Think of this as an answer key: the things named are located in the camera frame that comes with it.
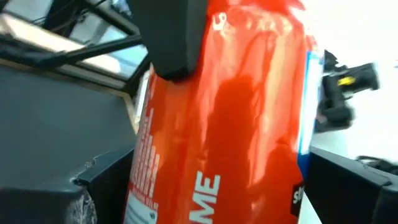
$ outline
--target wire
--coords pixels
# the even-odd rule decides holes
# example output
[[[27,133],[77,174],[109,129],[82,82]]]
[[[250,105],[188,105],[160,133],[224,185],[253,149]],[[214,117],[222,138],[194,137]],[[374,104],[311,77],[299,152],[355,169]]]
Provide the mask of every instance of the wire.
[[[398,175],[398,165],[391,163],[387,160],[380,159],[377,157],[373,156],[358,156],[356,158],[358,162],[363,163],[364,165],[367,165],[369,167],[388,172],[390,174]]]
[[[63,7],[61,7],[60,9],[55,11],[54,13],[52,13],[51,15],[46,15],[46,16],[34,19],[34,20],[31,21],[31,23],[37,25],[37,24],[39,24],[39,21],[42,20],[42,19],[48,19],[48,18],[54,17],[54,16],[58,15],[60,12],[64,11],[68,6],[70,6],[72,3],[75,3],[76,1],[77,0],[69,1],[66,5],[64,5]]]
[[[85,11],[84,11],[83,13],[86,13],[86,12],[88,12],[88,11],[91,11],[91,10],[95,9],[95,8],[98,7],[100,4],[102,4],[102,3],[106,2],[106,1],[107,1],[107,0],[100,0],[100,1],[97,2],[96,4],[90,6],[88,9],[85,9]],[[60,30],[60,29],[63,29],[63,28],[65,28],[65,27],[69,26],[70,24],[72,24],[72,23],[74,23],[76,20],[78,20],[79,17],[80,17],[83,13],[81,13],[81,14],[79,14],[79,15],[77,15],[77,16],[74,16],[74,17],[71,18],[68,22],[66,22],[66,23],[64,23],[64,24],[62,24],[62,25],[59,25],[59,26],[57,26],[56,28],[51,29],[51,31],[52,31],[52,32],[56,32],[56,31],[58,31],[58,30]]]
[[[73,12],[72,12],[72,16],[74,16],[77,12],[78,12],[78,10],[79,10],[79,7],[80,6],[75,6],[75,8],[73,9]],[[66,32],[68,32],[68,29],[70,28],[70,25],[71,25],[72,23],[68,23],[68,25],[63,29],[63,31],[62,31],[62,35],[63,36],[65,36],[65,33]]]

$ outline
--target orange plastic bag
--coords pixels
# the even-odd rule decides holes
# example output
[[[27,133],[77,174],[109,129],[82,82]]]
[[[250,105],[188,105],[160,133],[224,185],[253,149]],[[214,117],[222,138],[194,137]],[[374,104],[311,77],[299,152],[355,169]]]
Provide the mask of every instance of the orange plastic bag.
[[[300,3],[232,2],[210,0],[196,74],[151,75],[125,223],[298,221],[322,51]]]

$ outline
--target black panel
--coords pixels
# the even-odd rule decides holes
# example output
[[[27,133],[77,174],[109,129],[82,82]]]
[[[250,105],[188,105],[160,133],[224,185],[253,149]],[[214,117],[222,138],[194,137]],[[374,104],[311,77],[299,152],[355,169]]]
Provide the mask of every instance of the black panel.
[[[93,201],[83,188],[0,189],[2,224],[95,224]]]
[[[127,0],[156,73],[166,80],[189,76],[197,67],[207,1]]]
[[[398,176],[311,148],[305,193],[323,224],[398,223]]]
[[[76,179],[95,202],[98,224],[123,222],[132,155],[132,149],[125,149],[98,156]]]
[[[0,223],[121,223],[136,135],[124,98],[0,67]]]
[[[0,67],[0,186],[33,186],[132,149],[124,99]]]

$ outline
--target black plastic frame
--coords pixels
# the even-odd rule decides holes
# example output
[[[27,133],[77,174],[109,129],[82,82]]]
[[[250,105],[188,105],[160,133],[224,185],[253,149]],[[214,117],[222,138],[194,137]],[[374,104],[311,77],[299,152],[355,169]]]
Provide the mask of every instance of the black plastic frame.
[[[65,64],[74,64],[84,59],[123,50],[140,44],[142,44],[140,35],[130,35],[123,39],[85,47],[78,50],[54,53],[53,56],[40,60],[39,65],[46,67],[58,67]]]
[[[58,62],[56,61],[58,63],[58,65],[56,67],[46,66],[46,64],[45,64],[45,61],[51,60],[52,57],[59,57],[60,55],[66,55],[64,57],[68,58],[67,53],[64,53],[64,52],[58,52],[58,53],[51,52],[51,51],[42,49],[40,47],[30,45],[28,43],[13,39],[11,35],[0,34],[0,42],[4,45],[2,47],[2,50],[0,50],[0,58],[5,59],[5,60],[20,63],[22,65],[27,65],[30,67],[41,68],[43,70],[47,70],[47,71],[51,71],[51,72],[57,72],[57,67],[67,64],[67,63],[62,63],[62,60],[59,60]],[[105,44],[106,44],[105,47],[108,49],[109,43],[105,43]],[[98,75],[102,75],[104,77],[109,77],[114,80],[125,82],[125,79],[123,79],[121,77],[117,77],[111,72],[99,70],[95,67],[85,65],[81,62],[76,62],[76,63],[74,63],[74,65],[78,68],[82,68],[89,72],[94,72],[94,73],[96,73]]]
[[[305,193],[323,224],[398,223],[398,176],[312,147]]]

